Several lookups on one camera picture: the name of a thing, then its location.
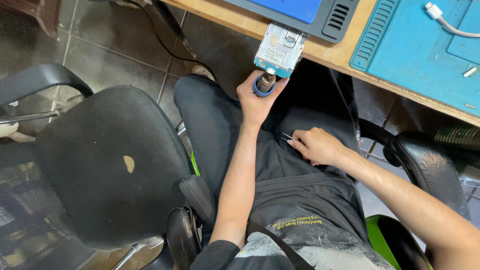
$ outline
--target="tiled floor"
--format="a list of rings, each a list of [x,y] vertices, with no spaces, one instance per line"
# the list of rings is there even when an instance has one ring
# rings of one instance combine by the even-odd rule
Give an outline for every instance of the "tiled floor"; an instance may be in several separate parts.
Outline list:
[[[259,40],[220,26],[192,13],[170,7],[197,54],[216,73],[225,91],[236,96],[236,86],[255,69],[252,63]],[[164,20],[152,7],[152,14],[166,46],[181,57],[189,58]],[[86,0],[63,0],[58,24],[58,40],[48,38],[29,17],[0,9],[0,79],[34,64],[56,62],[65,65],[94,92],[120,84],[145,90],[176,126],[181,118],[173,103],[173,88],[185,75],[183,61],[172,58],[161,48],[141,10],[115,3]],[[433,134],[440,124],[459,120],[431,110],[392,92],[355,79],[360,117],[397,134],[404,130],[420,130]],[[53,87],[26,97],[19,102],[19,114],[48,111],[63,106],[78,92],[66,86]],[[21,124],[20,131],[35,135],[48,120]],[[186,133],[182,140],[191,152]],[[408,181],[402,168],[385,161],[382,146],[369,139],[361,141],[369,160]],[[358,185],[366,216],[392,212],[362,184]],[[473,223],[480,228],[480,189],[466,188]],[[109,269],[128,249],[100,252],[83,269]],[[160,251],[142,249],[124,269],[139,269]]]

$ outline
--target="white cable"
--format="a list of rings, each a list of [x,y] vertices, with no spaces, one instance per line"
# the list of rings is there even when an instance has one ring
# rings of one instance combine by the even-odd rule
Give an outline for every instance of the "white cable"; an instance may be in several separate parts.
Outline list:
[[[448,24],[442,17],[443,12],[437,7],[437,5],[434,5],[431,2],[428,2],[428,4],[425,5],[425,11],[432,19],[438,20],[448,31],[455,35],[464,37],[480,37],[480,34],[463,32]]]

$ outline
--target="blue rubber grip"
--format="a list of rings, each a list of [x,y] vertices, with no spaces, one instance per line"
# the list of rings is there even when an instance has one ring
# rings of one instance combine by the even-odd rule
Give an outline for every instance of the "blue rubber grip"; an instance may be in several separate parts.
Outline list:
[[[266,93],[263,93],[263,92],[260,92],[260,91],[258,90],[258,88],[257,88],[257,81],[258,81],[258,79],[259,79],[260,77],[261,77],[261,75],[258,76],[258,77],[255,79],[255,83],[253,83],[253,92],[254,92],[257,96],[263,98],[263,97],[266,97],[266,96],[270,95],[270,94],[273,92],[273,89],[275,89],[276,82],[273,83],[273,86],[272,86],[272,88],[270,88],[270,91],[268,91],[268,92],[266,92]]]

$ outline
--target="shoe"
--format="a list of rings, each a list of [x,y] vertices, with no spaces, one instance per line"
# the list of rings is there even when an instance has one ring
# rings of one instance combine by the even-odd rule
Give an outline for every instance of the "shoe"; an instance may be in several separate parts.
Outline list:
[[[215,81],[212,74],[206,68],[204,68],[202,66],[194,66],[192,68],[192,73],[207,76],[210,80]]]

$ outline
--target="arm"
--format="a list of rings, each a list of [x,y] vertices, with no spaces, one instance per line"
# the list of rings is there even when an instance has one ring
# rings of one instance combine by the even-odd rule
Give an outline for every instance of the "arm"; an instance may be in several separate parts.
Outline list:
[[[322,129],[297,130],[288,143],[311,163],[336,166],[370,189],[433,252],[434,269],[476,269],[480,231],[445,204],[345,147]]]
[[[257,97],[253,93],[253,83],[262,73],[262,71],[254,71],[237,88],[243,112],[243,124],[220,191],[211,243],[216,240],[227,240],[235,243],[239,248],[245,245],[245,231],[255,195],[258,131],[273,102],[288,82],[288,79],[282,79],[270,95],[265,98]]]

